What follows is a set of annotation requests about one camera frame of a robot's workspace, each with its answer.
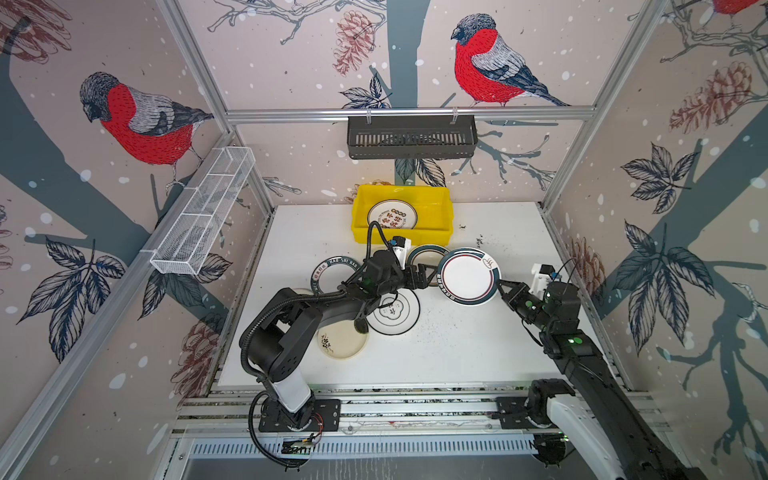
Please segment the green red rim plate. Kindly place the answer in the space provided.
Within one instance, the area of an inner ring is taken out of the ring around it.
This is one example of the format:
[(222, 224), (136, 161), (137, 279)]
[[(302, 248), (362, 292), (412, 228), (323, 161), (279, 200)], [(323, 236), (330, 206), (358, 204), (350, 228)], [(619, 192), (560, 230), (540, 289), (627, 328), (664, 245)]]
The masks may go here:
[(440, 261), (437, 283), (441, 292), (462, 306), (483, 305), (494, 298), (501, 277), (498, 263), (476, 248), (459, 248)]
[(432, 264), (439, 266), (442, 259), (449, 253), (446, 247), (427, 244), (415, 247), (407, 257), (407, 265), (419, 266), (420, 264)]

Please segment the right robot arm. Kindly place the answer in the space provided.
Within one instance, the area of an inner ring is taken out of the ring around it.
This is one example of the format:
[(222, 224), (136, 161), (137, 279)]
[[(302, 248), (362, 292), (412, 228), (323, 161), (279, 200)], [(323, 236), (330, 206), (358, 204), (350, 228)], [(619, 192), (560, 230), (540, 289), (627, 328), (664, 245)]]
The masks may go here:
[(599, 479), (703, 479), (684, 465), (631, 403), (595, 342), (579, 328), (578, 288), (553, 281), (536, 293), (523, 283), (500, 280), (501, 299), (523, 323), (539, 329), (543, 352), (563, 380), (531, 384), (527, 412), (552, 423)]

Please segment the white plate red characters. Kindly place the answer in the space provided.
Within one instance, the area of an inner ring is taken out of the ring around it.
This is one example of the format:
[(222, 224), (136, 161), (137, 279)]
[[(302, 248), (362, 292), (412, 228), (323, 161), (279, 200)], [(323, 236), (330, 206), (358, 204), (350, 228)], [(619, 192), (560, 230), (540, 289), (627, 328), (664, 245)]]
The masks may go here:
[(383, 229), (413, 229), (418, 222), (416, 209), (402, 200), (384, 200), (367, 214), (367, 222), (376, 221)]

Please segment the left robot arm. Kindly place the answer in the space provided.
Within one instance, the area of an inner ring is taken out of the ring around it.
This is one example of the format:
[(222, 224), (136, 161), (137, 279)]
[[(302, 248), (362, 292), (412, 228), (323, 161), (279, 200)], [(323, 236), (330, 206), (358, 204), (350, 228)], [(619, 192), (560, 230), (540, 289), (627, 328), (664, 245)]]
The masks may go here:
[(316, 332), (351, 321), (365, 333), (367, 317), (382, 306), (386, 294), (425, 289), (437, 276), (431, 264), (401, 263), (379, 250), (331, 293), (302, 294), (280, 289), (246, 327), (238, 345), (243, 371), (263, 385), (265, 405), (284, 430), (302, 430), (315, 421), (315, 395), (299, 372)]

